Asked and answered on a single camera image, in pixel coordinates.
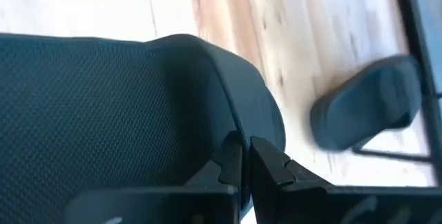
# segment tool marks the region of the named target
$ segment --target black mesh fabric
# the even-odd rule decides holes
[[[184,184],[244,122],[204,46],[0,35],[0,223],[62,223],[86,189]],[[260,134],[283,150],[259,83],[270,109]]]

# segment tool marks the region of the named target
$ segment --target wooden floor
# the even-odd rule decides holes
[[[407,52],[396,0],[0,0],[0,32],[137,41],[197,35],[259,69],[294,160],[340,185],[434,185],[428,165],[321,151],[308,125],[320,95],[371,61]],[[428,154],[421,115],[367,147]]]

